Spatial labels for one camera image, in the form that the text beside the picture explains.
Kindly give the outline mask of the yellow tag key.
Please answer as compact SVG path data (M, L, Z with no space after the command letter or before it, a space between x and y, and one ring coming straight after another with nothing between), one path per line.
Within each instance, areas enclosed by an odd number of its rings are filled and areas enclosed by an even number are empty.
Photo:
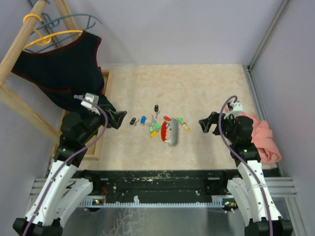
M158 130L154 130L154 131L150 134L150 137L153 138L153 137L155 137L158 133L159 133Z
M189 127L185 122L182 122L182 123L181 123L181 126L182 126L182 128L184 128L186 131L190 131L190 127Z

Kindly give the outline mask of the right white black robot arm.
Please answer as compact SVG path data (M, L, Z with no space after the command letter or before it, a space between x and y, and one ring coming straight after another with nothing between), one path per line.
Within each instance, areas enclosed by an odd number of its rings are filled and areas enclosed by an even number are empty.
M224 194L232 194L245 223L247 236L290 236L293 225L277 209L262 170L258 149L252 142L253 120L247 116L212 112L198 122L203 133L215 124L214 135L220 135L230 150L240 177L227 177L220 182Z

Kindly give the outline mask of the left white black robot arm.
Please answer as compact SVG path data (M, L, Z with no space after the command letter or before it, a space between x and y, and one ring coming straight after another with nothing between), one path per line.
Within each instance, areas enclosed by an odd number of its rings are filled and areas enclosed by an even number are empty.
M93 136L100 138L104 133L100 127L118 129L126 111L115 112L108 105L99 106L81 118L76 112L67 113L62 119L60 144L54 162L37 199L23 218L16 218L13 229L20 236L60 236L69 217L89 194L102 191L102 182L88 171L87 177L72 179Z

